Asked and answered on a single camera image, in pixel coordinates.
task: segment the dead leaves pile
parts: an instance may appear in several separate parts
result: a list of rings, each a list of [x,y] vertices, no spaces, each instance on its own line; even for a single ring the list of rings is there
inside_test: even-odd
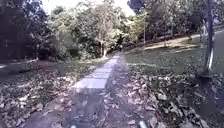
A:
[[[74,84],[76,77],[51,70],[34,71],[2,79],[0,116],[8,128],[24,127],[25,120]]]
[[[132,76],[132,82],[135,84],[125,85],[131,88],[128,93],[131,97],[129,102],[138,105],[139,110],[155,112],[155,116],[148,123],[152,128],[208,128],[207,123],[185,99],[186,91],[192,88],[187,79],[191,77],[193,76],[172,74],[148,76],[135,73]]]

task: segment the forest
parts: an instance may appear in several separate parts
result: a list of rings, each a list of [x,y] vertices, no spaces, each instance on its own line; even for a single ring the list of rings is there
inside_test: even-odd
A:
[[[69,60],[103,57],[125,41],[125,47],[159,37],[200,33],[206,23],[201,0],[131,0],[136,16],[126,16],[113,0],[56,7],[47,15],[39,0],[1,0],[0,58]],[[222,0],[212,3],[214,18],[223,23]]]
[[[224,127],[224,0],[116,1],[0,0],[0,128]]]

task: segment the thin tree trunk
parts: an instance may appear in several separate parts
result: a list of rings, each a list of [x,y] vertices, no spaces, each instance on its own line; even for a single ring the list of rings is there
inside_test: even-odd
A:
[[[205,55],[204,74],[209,75],[213,61],[214,33],[213,33],[213,18],[211,13],[211,0],[206,0],[207,19],[208,19],[208,46]]]

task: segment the paved path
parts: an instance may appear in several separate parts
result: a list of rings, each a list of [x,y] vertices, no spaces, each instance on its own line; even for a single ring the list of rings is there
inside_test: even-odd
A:
[[[75,84],[75,88],[95,88],[95,89],[103,89],[112,74],[113,67],[116,65],[119,59],[119,55],[115,55],[112,57],[107,63],[105,63],[102,67],[96,69],[93,73],[86,76],[78,83]]]
[[[86,76],[43,111],[35,112],[25,122],[25,128],[96,128],[103,110],[106,84],[120,55],[112,57],[101,68]]]

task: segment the sky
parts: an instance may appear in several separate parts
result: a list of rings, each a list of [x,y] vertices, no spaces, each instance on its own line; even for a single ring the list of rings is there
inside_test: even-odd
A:
[[[47,13],[50,13],[56,6],[64,6],[66,8],[71,8],[77,5],[77,3],[86,0],[42,0],[43,8]],[[95,3],[101,3],[102,0],[89,0]],[[134,12],[127,4],[128,0],[114,0],[115,6],[122,8],[122,11],[127,15],[134,15]]]

